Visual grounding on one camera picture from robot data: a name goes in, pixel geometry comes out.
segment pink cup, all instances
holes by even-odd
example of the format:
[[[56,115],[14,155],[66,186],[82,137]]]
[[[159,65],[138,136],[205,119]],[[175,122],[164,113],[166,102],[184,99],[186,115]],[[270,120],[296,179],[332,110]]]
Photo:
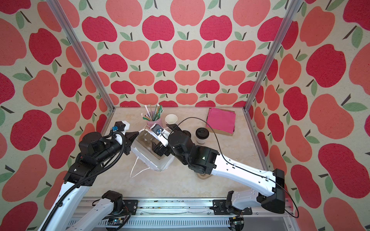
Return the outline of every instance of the pink cup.
[[[149,127],[152,127],[155,123],[158,124],[159,126],[163,127],[162,117],[160,117],[156,121],[147,121],[147,124],[148,124]]]

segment pink napkin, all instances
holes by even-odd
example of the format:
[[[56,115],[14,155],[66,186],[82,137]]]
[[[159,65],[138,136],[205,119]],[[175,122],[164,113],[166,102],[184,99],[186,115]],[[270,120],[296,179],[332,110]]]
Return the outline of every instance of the pink napkin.
[[[232,134],[235,128],[235,112],[228,112],[218,108],[210,108],[207,123],[217,130]]]

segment black cable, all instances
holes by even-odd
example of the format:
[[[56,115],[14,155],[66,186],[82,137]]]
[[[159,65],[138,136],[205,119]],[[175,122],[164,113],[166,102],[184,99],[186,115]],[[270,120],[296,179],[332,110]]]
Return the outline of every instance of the black cable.
[[[119,230],[120,228],[122,228],[122,226],[124,226],[126,223],[127,223],[127,221],[128,221],[128,219],[130,219],[130,217],[131,217],[131,213],[128,213],[128,217],[122,222],[122,224],[120,224],[116,229],[115,229],[115,231],[117,231],[117,230]]]
[[[198,118],[198,117],[187,117],[186,119],[184,119],[183,121],[181,121],[172,131],[171,131],[171,133],[168,135],[168,137],[172,134],[172,132],[182,123],[182,122],[184,122],[185,120],[187,120],[187,119],[190,119],[190,118],[194,118],[194,119],[199,119],[199,120],[201,120],[201,121],[203,121],[203,122],[205,122],[211,129],[212,129],[212,132],[213,132],[213,134],[215,134],[215,137],[216,137],[216,140],[217,140],[217,144],[218,144],[218,148],[220,149],[220,153],[221,153],[221,156],[222,156],[222,158],[227,162],[227,163],[229,163],[229,164],[231,164],[232,166],[234,166],[234,167],[237,167],[237,168],[239,168],[239,169],[242,169],[242,170],[244,170],[244,171],[246,171],[246,172],[249,172],[249,173],[252,173],[252,174],[254,174],[254,175],[256,175],[256,176],[259,176],[259,177],[262,177],[262,178],[266,178],[266,179],[268,179],[268,180],[271,180],[270,178],[267,178],[267,177],[265,177],[265,176],[261,176],[261,175],[259,175],[259,174],[256,174],[256,173],[254,173],[254,172],[251,172],[251,171],[248,171],[248,170],[246,170],[246,169],[243,169],[243,168],[241,168],[241,167],[239,167],[239,166],[237,166],[237,165],[235,165],[235,164],[232,164],[232,163],[230,163],[230,162],[228,162],[227,160],[226,160],[226,158],[225,158],[225,156],[222,154],[222,151],[221,151],[221,147],[220,147],[220,142],[218,141],[218,139],[217,139],[217,135],[216,135],[216,133],[215,133],[215,131],[213,130],[213,128],[206,122],[206,121],[204,121],[204,120],[202,120],[202,119],[200,119],[200,118]],[[282,187],[282,186],[280,186],[279,184],[277,184],[275,181],[273,181],[273,180],[271,180],[272,182],[274,182],[276,185],[278,185],[280,188],[282,188],[287,194],[288,194],[288,196],[291,198],[291,200],[293,201],[293,204],[294,204],[294,206],[296,207],[296,210],[297,210],[297,216],[294,216],[293,214],[291,214],[290,212],[288,212],[286,209],[284,209],[289,215],[291,215],[292,217],[294,217],[294,218],[298,218],[299,217],[299,211],[298,211],[298,208],[297,208],[297,205],[296,205],[296,203],[294,202],[294,200],[293,200],[293,198],[292,198],[292,196],[290,195],[290,193],[289,192],[287,192],[286,190],[285,190],[285,188],[284,187]]]
[[[95,202],[97,202],[97,201],[100,201],[100,199],[94,200],[94,201],[91,203],[91,205],[92,205],[92,206],[95,206],[96,204],[94,204],[94,203],[95,203]]]
[[[40,231],[45,231],[47,226],[49,225],[51,219],[53,218],[54,214],[56,213],[56,211],[58,210],[58,208],[60,206],[63,205],[63,200],[68,196],[68,194],[70,194],[70,192],[72,192],[75,188],[83,185],[83,183],[85,183],[86,181],[94,178],[94,177],[97,177],[99,174],[107,171],[108,169],[110,169],[113,165],[115,165],[117,163],[117,161],[121,158],[123,152],[126,151],[126,138],[125,136],[122,134],[122,132],[113,132],[112,135],[115,135],[115,134],[119,134],[121,137],[122,137],[122,146],[121,146],[121,150],[120,150],[120,153],[118,154],[118,156],[116,157],[116,159],[110,163],[108,166],[104,167],[103,169],[101,169],[100,171],[80,180],[79,182],[75,183],[72,187],[70,187],[61,197],[60,199],[58,200],[58,202],[55,204],[54,208],[50,211],[50,214],[49,216],[46,218],[42,228]]]

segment red apple print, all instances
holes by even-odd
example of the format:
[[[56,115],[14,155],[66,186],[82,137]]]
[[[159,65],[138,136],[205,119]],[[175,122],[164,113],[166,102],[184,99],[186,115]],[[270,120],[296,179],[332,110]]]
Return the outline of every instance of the red apple print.
[[[323,11],[321,7],[314,7],[303,21],[299,38],[312,47],[322,43],[334,27],[335,16],[331,12]]]
[[[233,104],[232,106],[235,107],[235,108],[238,108],[238,107],[245,107],[245,104],[246,104],[246,101],[239,101],[239,102],[236,102],[235,104]]]
[[[257,103],[261,103],[263,100],[263,86],[259,86],[259,89],[256,94],[256,101]]]
[[[289,147],[292,156],[297,160],[307,162],[311,159],[312,147],[297,125],[292,125],[288,128],[285,134],[285,143]]]
[[[275,111],[280,105],[280,96],[276,92],[275,87],[273,85],[269,85],[266,88],[265,103],[267,105],[267,108],[271,111]]]
[[[113,24],[102,16],[85,18],[82,22],[82,30],[86,37],[94,42],[114,42],[117,39],[117,31]]]
[[[38,145],[44,134],[51,128],[48,114],[40,110],[29,110],[16,122],[10,134],[10,142],[21,151],[28,151]]]
[[[104,125],[105,125],[106,121],[107,121],[107,116],[104,115],[104,114],[101,114],[99,116],[98,121],[96,122],[96,131],[97,132],[101,133],[101,131],[103,131],[103,128],[104,128]]]
[[[156,94],[138,94],[136,100],[144,105],[156,105],[158,103],[158,96]]]
[[[253,71],[260,71],[262,68],[262,65],[265,62],[266,55],[259,54],[254,57],[252,57],[247,62],[247,70],[253,72]],[[269,70],[267,71],[266,75],[268,80],[272,81],[275,79],[276,74],[278,73],[278,61],[276,59],[273,59],[271,66],[269,67]]]
[[[315,222],[313,221],[313,218],[307,209],[305,209],[302,206],[298,207],[299,210],[299,218],[296,219],[299,229],[301,231],[312,231],[317,230],[315,226]]]
[[[318,208],[321,205],[321,192],[319,186],[313,180],[310,170],[303,165],[296,164],[290,170],[290,175],[302,200],[309,207]]]
[[[328,88],[342,79],[346,71],[346,58],[343,52],[336,51],[331,44],[326,44],[308,59],[306,71],[320,86]]]
[[[196,107],[215,107],[216,104],[212,100],[209,100],[209,101],[199,101],[198,103],[196,103],[195,106]]]
[[[23,87],[24,98],[32,105],[45,106],[59,93],[58,82],[52,73],[41,70]]]
[[[283,41],[281,42],[281,45],[284,47],[284,49],[288,50],[294,45],[298,37],[298,30],[298,22],[293,21],[290,24]]]
[[[193,105],[198,101],[195,93],[180,93],[176,96],[176,101],[182,105]]]
[[[267,126],[274,140],[280,142],[284,136],[284,124],[280,121],[279,115],[276,113],[271,114],[267,119]]]
[[[256,56],[253,56],[248,60],[247,62],[247,70],[253,72],[253,71],[260,71],[262,68],[263,63],[265,62],[266,55],[259,54]]]
[[[238,92],[240,94],[249,94],[252,91],[254,83],[254,81],[247,81],[242,83],[238,88]]]
[[[250,119],[253,119],[253,106],[252,105],[249,107],[248,113],[249,113]]]
[[[162,105],[163,107],[178,107],[177,103],[175,101],[161,101],[158,103],[159,105]]]
[[[363,231],[356,211],[344,200],[331,197],[324,204],[324,215],[335,231]]]
[[[52,31],[56,31],[56,32],[62,31],[62,28],[60,27],[57,19],[55,18],[47,2],[40,1],[37,4],[37,12],[41,20],[45,23],[45,25],[49,29],[51,29]]]
[[[96,100],[92,95],[87,95],[81,105],[81,114],[85,119],[90,119],[96,109]]]
[[[274,41],[282,21],[282,18],[276,16],[262,23],[257,32],[258,39],[262,42]]]
[[[1,193],[3,199],[7,202],[24,199],[37,188],[41,178],[45,176],[46,170],[47,163],[41,155],[27,156],[16,173],[5,183]]]
[[[287,168],[280,149],[276,145],[272,145],[270,148],[270,161],[272,163],[272,169],[280,169],[284,171],[286,175]]]
[[[225,41],[232,32],[232,23],[228,16],[212,15],[202,22],[200,34],[204,40]]]
[[[60,169],[67,163],[70,154],[76,147],[76,141],[70,135],[58,138],[57,143],[50,150],[49,164],[54,169]]]
[[[370,115],[367,117],[366,121],[365,121],[365,132],[366,134],[370,137]]]
[[[15,94],[14,85],[11,80],[0,73],[0,104],[13,98]]]
[[[69,0],[58,0],[64,13],[66,14],[68,21],[71,23],[73,28],[78,27],[80,24],[80,16],[76,7]]]
[[[0,12],[14,14],[20,9],[29,9],[30,7],[30,0],[3,0],[0,5]]]
[[[26,56],[26,44],[19,31],[2,18],[0,18],[0,31],[0,66],[12,66],[17,59]]]
[[[137,0],[108,0],[105,9],[111,20],[123,27],[136,27],[142,19],[142,8]]]
[[[6,143],[5,137],[0,133],[0,159],[5,156],[8,144]]]
[[[174,94],[177,92],[177,85],[172,80],[159,80],[154,84],[154,90],[159,94]]]
[[[370,193],[369,173],[349,148],[330,143],[320,148],[318,158],[341,192],[352,198],[363,198]]]
[[[351,82],[362,86],[365,93],[370,95],[368,73],[370,73],[370,43],[357,53],[349,68],[349,79]]]
[[[203,80],[196,85],[198,93],[217,93],[220,89],[220,84],[216,80]]]
[[[343,19],[348,23],[358,23],[370,31],[370,5],[367,0],[349,0],[343,12]]]
[[[166,16],[149,16],[142,23],[142,33],[150,41],[169,41],[174,37],[175,29],[171,20]]]
[[[259,143],[261,144],[263,153],[265,154],[265,156],[267,156],[269,154],[269,143],[266,140],[265,134],[263,132],[259,132],[257,134],[257,137],[258,137]]]
[[[114,81],[111,84],[111,89],[117,94],[133,94],[135,93],[135,87],[128,81]]]
[[[75,69],[68,68],[60,77],[60,88],[67,97],[74,97],[81,86],[81,76]]]
[[[182,26],[198,25],[203,19],[206,5],[203,0],[174,0],[171,3],[171,16]]]
[[[30,35],[28,43],[33,57],[41,64],[49,65],[62,54],[62,48],[57,38],[44,28]]]
[[[282,21],[283,19],[279,17],[273,17],[265,21],[258,29],[258,39],[262,42],[274,41]],[[289,29],[281,43],[284,49],[290,49],[296,42],[298,37],[298,30],[298,23],[296,21],[293,21],[290,24]]]
[[[256,107],[255,110],[255,122],[258,129],[262,130],[265,127],[265,116],[262,114],[260,107]]]
[[[49,192],[46,194],[44,199],[44,208],[51,209],[52,205],[54,204],[54,201],[57,199],[60,188],[62,187],[64,183],[64,177],[68,171],[60,172],[57,177],[55,178],[54,184],[49,190]]]
[[[266,18],[270,6],[269,0],[239,0],[233,10],[234,21],[242,27],[255,27]]]
[[[335,98],[329,94],[320,95],[313,101],[310,119],[321,134],[331,139],[347,137],[354,128],[350,113],[340,107]]]
[[[37,204],[33,201],[23,202],[15,206],[4,216],[0,230],[27,230],[27,227],[36,217],[37,210]]]
[[[225,66],[225,58],[220,53],[207,53],[198,60],[198,67],[202,71],[220,71]]]
[[[114,72],[120,71],[125,72],[127,71],[127,63],[126,61],[117,54],[107,55],[104,54],[99,58],[99,65],[103,70]]]
[[[173,71],[176,68],[176,61],[169,53],[156,53],[149,58],[149,66],[154,71]]]
[[[120,107],[140,107],[140,104],[135,101],[123,101],[120,103]]]
[[[301,120],[307,114],[307,97],[301,93],[301,89],[297,86],[289,88],[289,90],[285,92],[283,104],[294,120]]]
[[[80,120],[80,109],[74,102],[68,102],[58,115],[57,126],[62,132],[69,132],[76,127]]]

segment straw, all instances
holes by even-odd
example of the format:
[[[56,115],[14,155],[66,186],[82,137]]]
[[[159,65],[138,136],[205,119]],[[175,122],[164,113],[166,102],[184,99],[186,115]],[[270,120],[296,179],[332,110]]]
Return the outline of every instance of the straw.
[[[149,113],[149,110],[148,110],[148,107],[147,107],[147,105],[144,105],[145,106],[145,109],[147,110],[147,112],[148,112],[148,116],[149,116],[149,118],[150,119],[152,119],[152,116],[150,116],[150,113]]]

